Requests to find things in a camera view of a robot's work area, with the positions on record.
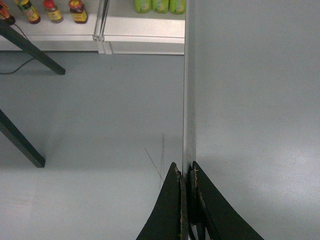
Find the metal leg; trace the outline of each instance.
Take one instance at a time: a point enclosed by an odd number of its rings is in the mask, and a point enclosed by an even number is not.
[[[30,41],[21,36],[16,30],[10,27],[3,21],[0,21],[0,35],[8,39],[14,45],[21,48],[23,51],[30,54],[40,63],[46,65],[48,68],[53,70],[58,75],[64,75],[66,70],[61,67],[58,63],[53,61],[50,57],[48,57],[45,53],[43,53],[39,48],[33,45]]]
[[[0,109],[0,132],[2,132],[37,168],[44,168],[46,160],[16,128]]]

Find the gray floor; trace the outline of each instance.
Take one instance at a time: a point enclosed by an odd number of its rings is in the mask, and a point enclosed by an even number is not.
[[[37,169],[0,134],[0,239],[134,240],[161,185],[145,148],[162,175],[182,167],[184,57],[49,55],[65,76],[36,61],[0,76],[1,110],[46,157]]]
[[[320,239],[319,1],[193,12],[198,163],[265,240]]]

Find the shelf unit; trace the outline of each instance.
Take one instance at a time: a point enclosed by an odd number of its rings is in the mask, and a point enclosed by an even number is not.
[[[96,41],[96,26],[101,14],[103,0],[84,0],[88,21],[86,24],[74,22],[70,13],[68,1],[55,0],[59,7],[63,22],[55,24],[50,22],[43,6],[43,0],[31,1],[41,17],[38,24],[30,24],[23,13],[18,9],[13,0],[6,0],[9,11],[16,19],[16,24],[23,30],[28,39],[43,51],[98,51]],[[0,36],[0,50],[19,50],[18,47]]]
[[[110,0],[101,39],[106,53],[183,55],[185,18],[169,11],[136,13],[133,0]]]
[[[67,0],[55,0],[63,22],[50,22],[43,0],[31,1],[41,21],[30,24],[13,0],[5,0],[16,24],[29,40],[43,51],[98,51],[101,54],[170,54],[183,55],[185,17],[135,12],[133,0],[83,0],[88,13],[86,24],[76,24]],[[0,36],[0,51],[18,51]]]

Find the jar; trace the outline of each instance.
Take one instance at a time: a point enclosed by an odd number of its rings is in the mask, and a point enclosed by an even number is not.
[[[58,24],[64,20],[60,13],[60,10],[53,0],[44,0],[43,5],[52,23]]]
[[[88,14],[81,0],[70,0],[69,7],[75,23],[85,24],[88,21]]]
[[[9,25],[15,24],[16,22],[15,17],[11,15],[8,11],[8,7],[5,4],[2,4],[2,2],[0,2],[0,20]]]
[[[22,0],[19,3],[21,11],[23,11],[24,15],[28,19],[29,23],[37,24],[40,22],[41,18],[37,13],[35,7],[31,4],[29,0]]]

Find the food label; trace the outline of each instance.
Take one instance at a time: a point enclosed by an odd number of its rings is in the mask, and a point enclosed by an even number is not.
[[[175,9],[175,13],[182,13],[185,10],[184,6],[182,5],[182,1],[178,0],[176,3],[176,9]]]
[[[49,18],[53,21],[59,20],[62,18],[62,15],[60,13],[60,10],[48,12]]]
[[[149,9],[149,7],[150,7],[150,5],[146,0],[141,1],[141,8],[140,8],[141,12],[147,11]]]
[[[157,1],[157,4],[156,4],[156,8],[155,8],[157,11],[164,11],[165,10],[165,5],[162,3],[161,0],[158,0]]]
[[[4,8],[0,9],[0,13],[1,13],[0,14],[0,19],[2,19],[2,20],[6,20],[6,19],[9,19],[11,17],[10,13],[7,10],[5,10]]]
[[[83,13],[72,13],[72,16],[76,22],[85,22],[88,17],[86,11],[83,11]]]
[[[39,15],[38,15],[36,9],[34,8],[34,6],[31,6],[28,9],[25,9],[23,12],[26,15],[26,17],[28,18],[29,22],[36,21],[39,18]]]

